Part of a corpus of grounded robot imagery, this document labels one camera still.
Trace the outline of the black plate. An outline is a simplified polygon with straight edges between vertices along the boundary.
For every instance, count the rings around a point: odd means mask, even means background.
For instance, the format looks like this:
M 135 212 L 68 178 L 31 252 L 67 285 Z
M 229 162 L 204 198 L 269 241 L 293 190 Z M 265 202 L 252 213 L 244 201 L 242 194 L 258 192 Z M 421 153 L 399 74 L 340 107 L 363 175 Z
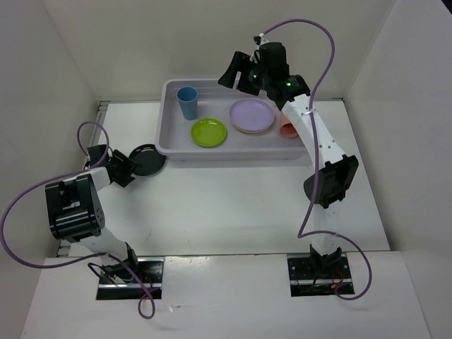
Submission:
M 167 157 L 159 153 L 154 144 L 149 143 L 132 150 L 129 159 L 136 164 L 134 175 L 148 177 L 157 174 L 165 166 Z

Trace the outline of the purple plastic plate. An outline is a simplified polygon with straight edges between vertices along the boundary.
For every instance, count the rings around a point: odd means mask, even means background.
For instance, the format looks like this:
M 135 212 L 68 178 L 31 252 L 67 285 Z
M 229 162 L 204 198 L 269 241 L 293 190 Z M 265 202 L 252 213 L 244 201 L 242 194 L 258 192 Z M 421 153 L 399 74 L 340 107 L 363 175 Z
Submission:
M 230 107 L 230 120 L 241 129 L 256 131 L 272 125 L 275 113 L 264 101 L 248 98 L 238 100 Z

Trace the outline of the blue plastic cup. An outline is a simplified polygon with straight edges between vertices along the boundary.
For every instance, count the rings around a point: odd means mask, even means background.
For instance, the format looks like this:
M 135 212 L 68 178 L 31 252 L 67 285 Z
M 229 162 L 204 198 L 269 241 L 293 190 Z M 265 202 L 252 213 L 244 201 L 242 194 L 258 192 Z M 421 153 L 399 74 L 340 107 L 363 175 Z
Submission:
M 192 87 L 183 87 L 177 91 L 177 100 L 182 114 L 187 120 L 197 118 L 198 91 Z

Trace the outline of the orange plastic plate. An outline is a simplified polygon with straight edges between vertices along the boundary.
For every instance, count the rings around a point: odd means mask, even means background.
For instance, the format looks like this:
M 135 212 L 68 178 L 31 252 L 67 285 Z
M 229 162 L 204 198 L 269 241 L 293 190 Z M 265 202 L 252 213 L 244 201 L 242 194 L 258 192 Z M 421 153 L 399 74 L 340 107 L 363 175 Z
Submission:
M 266 127 L 265 129 L 251 131 L 251 130 L 241 129 L 238 126 L 236 126 L 235 124 L 232 124 L 232 125 L 239 132 L 244 133 L 244 134 L 248 134 L 248 135 L 254 135 L 254 134 L 257 135 L 257 134 L 267 133 L 268 131 L 270 131 L 273 128 L 273 125 L 270 125 L 270 126 Z

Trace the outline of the green plastic plate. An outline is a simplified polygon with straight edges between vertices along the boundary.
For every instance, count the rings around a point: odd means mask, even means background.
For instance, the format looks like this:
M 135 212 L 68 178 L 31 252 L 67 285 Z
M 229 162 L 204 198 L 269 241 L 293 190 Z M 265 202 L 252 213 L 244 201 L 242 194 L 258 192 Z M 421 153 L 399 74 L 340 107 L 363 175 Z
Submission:
M 191 138 L 196 145 L 201 147 L 217 147 L 227 138 L 227 128 L 220 120 L 201 119 L 191 127 Z

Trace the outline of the coral plastic cup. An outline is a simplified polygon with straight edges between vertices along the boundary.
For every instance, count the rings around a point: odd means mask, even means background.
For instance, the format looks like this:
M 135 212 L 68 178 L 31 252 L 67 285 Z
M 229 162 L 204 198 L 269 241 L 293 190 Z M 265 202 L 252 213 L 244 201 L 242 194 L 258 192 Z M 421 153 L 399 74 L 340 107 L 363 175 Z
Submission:
M 297 130 L 294 128 L 290 120 L 284 115 L 280 115 L 280 135 L 284 138 L 296 138 L 298 137 Z

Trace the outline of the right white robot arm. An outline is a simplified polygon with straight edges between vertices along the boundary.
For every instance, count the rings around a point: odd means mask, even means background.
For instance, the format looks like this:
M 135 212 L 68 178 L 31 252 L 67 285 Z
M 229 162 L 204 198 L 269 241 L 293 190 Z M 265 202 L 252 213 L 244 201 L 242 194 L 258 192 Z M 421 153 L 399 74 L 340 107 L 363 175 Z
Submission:
M 251 55 L 235 52 L 218 84 L 250 95 L 264 91 L 302 140 L 314 165 L 314 174 L 304 181 L 308 212 L 314 216 L 309 268 L 315 278 L 326 277 L 342 255 L 336 241 L 340 204 L 355 177 L 357 157 L 335 142 L 314 106 L 313 92 L 300 75 L 290 74 L 281 43 L 264 43 Z

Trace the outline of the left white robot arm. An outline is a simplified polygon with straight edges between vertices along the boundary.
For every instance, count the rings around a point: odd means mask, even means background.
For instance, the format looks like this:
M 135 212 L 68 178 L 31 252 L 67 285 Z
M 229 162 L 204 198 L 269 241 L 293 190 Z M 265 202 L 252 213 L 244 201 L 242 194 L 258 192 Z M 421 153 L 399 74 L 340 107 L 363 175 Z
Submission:
M 88 148 L 88 171 L 45 186 L 49 229 L 55 239 L 79 243 L 93 253 L 106 253 L 100 270 L 112 282 L 130 283 L 141 273 L 135 251 L 107 229 L 98 191 L 112 183 L 124 188 L 137 164 L 105 144 Z

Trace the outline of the lavender plastic bin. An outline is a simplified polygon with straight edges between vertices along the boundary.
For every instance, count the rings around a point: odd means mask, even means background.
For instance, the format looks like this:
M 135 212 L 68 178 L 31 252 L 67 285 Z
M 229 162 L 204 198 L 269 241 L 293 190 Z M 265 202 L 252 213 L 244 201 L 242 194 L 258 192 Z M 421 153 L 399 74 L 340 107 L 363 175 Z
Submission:
M 183 117 L 177 91 L 192 87 L 198 91 L 198 118 L 220 120 L 227 129 L 225 140 L 216 147 L 197 145 L 191 137 L 194 120 Z M 300 138 L 280 135 L 280 111 L 264 92 L 258 99 L 270 105 L 275 122 L 262 133 L 246 134 L 237 130 L 229 117 L 230 107 L 250 95 L 217 84 L 214 78 L 176 78 L 164 83 L 157 123 L 155 146 L 171 161 L 227 161 L 227 160 L 291 160 L 307 154 Z

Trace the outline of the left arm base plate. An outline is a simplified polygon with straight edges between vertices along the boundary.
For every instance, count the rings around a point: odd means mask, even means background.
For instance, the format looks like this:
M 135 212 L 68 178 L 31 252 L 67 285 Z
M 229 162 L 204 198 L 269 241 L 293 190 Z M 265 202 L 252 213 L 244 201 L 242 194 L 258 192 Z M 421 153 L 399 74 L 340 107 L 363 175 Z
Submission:
M 162 299 L 164 264 L 163 257 L 138 257 L 136 274 L 153 299 Z M 88 267 L 98 278 L 96 300 L 139 300 L 145 295 L 133 278 L 123 281 L 117 276 L 107 276 L 103 267 L 95 263 L 88 263 Z

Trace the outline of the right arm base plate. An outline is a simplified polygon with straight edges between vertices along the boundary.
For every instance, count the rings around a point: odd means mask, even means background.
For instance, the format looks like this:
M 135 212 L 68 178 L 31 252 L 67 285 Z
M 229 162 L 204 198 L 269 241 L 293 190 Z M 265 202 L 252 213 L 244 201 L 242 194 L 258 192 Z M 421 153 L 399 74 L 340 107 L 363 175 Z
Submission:
M 292 297 L 340 295 L 355 293 L 346 256 L 322 273 L 316 273 L 308 254 L 287 257 L 287 269 Z

